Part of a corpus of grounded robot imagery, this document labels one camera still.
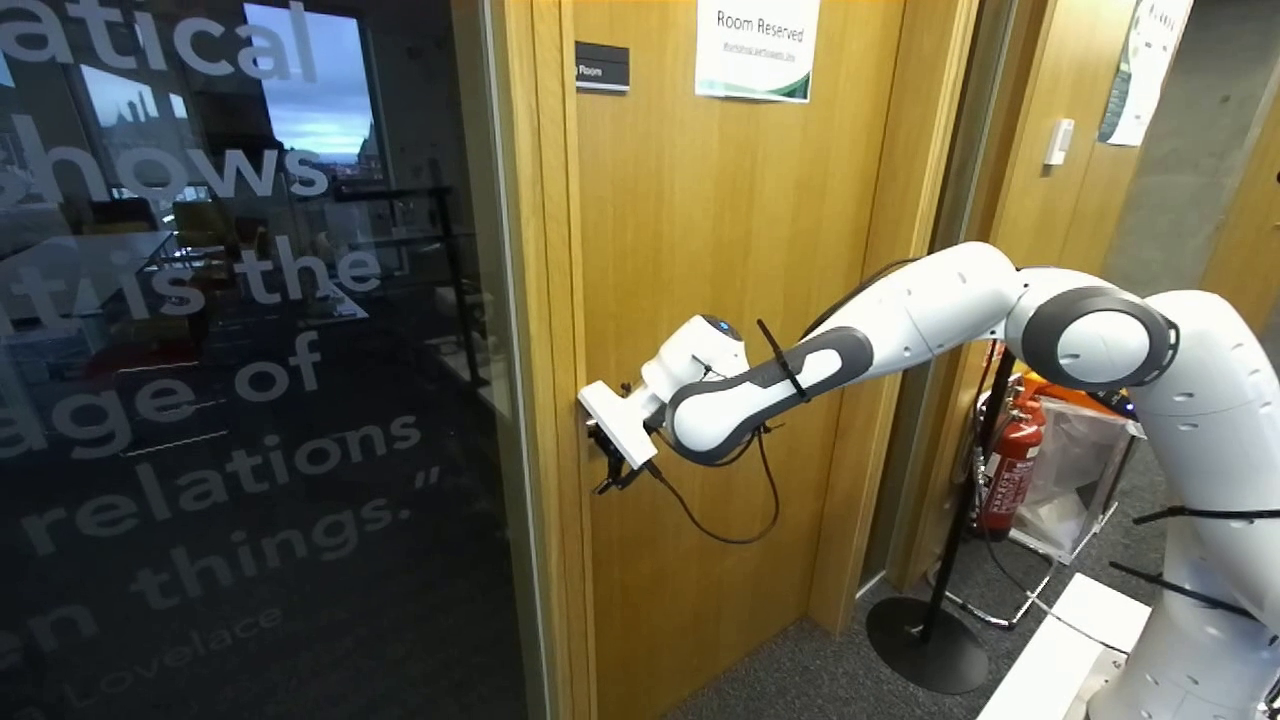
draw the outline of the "glass panel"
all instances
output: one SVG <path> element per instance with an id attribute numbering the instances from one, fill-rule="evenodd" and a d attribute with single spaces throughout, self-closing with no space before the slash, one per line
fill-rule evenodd
<path id="1" fill-rule="evenodd" d="M 460 91 L 449 5 L 0 5 L 0 714 L 529 714 Z"/>

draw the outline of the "white robotic arm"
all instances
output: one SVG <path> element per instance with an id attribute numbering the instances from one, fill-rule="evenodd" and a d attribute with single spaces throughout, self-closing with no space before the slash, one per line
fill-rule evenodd
<path id="1" fill-rule="evenodd" d="M 1280 389 L 1247 324 L 1208 290 L 1135 300 L 1066 268 L 1011 268 L 993 245 L 912 259 L 834 304 L 797 348 L 748 368 L 744 345 L 689 320 L 617 395 L 587 383 L 587 423 L 630 470 L 662 430 L 695 465 L 725 465 L 807 395 L 903 373 L 995 336 L 1066 389 L 1126 389 L 1178 518 L 1139 647 L 1090 714 L 1242 714 L 1280 671 Z M 1208 609 L 1188 590 L 1242 609 Z"/>

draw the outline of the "stand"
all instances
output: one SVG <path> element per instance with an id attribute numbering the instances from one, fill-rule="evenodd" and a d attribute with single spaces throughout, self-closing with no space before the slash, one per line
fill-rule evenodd
<path id="1" fill-rule="evenodd" d="M 995 434 L 995 417 L 1002 403 L 1007 377 L 1011 377 L 1011 350 L 1002 348 L 995 380 L 993 380 L 986 412 L 983 412 L 983 423 L 970 442 L 975 455 L 970 455 L 962 482 L 961 482 L 961 494 L 956 494 L 956 511 L 951 511 L 951 529 L 948 529 L 948 544 L 938 554 L 932 597 L 927 601 L 890 597 L 869 612 L 869 639 L 879 651 L 879 661 L 895 675 L 903 675 L 927 691 L 956 694 L 956 691 L 966 691 L 986 680 L 983 643 L 975 639 L 975 631 L 966 625 L 961 625 L 956 616 L 942 612 L 942 601 L 948 601 L 948 581 L 951 581 L 956 550 L 962 538 L 962 516 L 975 494 L 981 461 L 986 455 L 993 434 Z"/>

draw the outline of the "red object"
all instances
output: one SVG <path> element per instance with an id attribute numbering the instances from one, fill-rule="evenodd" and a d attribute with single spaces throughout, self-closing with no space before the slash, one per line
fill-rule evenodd
<path id="1" fill-rule="evenodd" d="M 1045 412 L 1036 398 L 1019 395 L 993 438 L 986 494 L 983 494 L 983 507 L 975 511 L 981 530 L 986 536 L 1011 530 L 1011 516 L 1028 494 L 1041 442 L 1045 442 Z"/>

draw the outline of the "sign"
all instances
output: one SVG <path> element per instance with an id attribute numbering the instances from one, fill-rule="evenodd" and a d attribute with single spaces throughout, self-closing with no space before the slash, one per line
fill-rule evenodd
<path id="1" fill-rule="evenodd" d="M 1191 0 L 1139 0 L 1132 6 L 1123 56 L 1103 109 L 1103 144 L 1142 144 L 1188 17 Z"/>
<path id="2" fill-rule="evenodd" d="M 630 89 L 630 56 L 629 56 L 629 47 L 576 42 L 576 89 L 581 91 L 629 95 L 629 89 Z"/>
<path id="3" fill-rule="evenodd" d="M 819 0 L 701 0 L 695 95 L 807 104 Z"/>

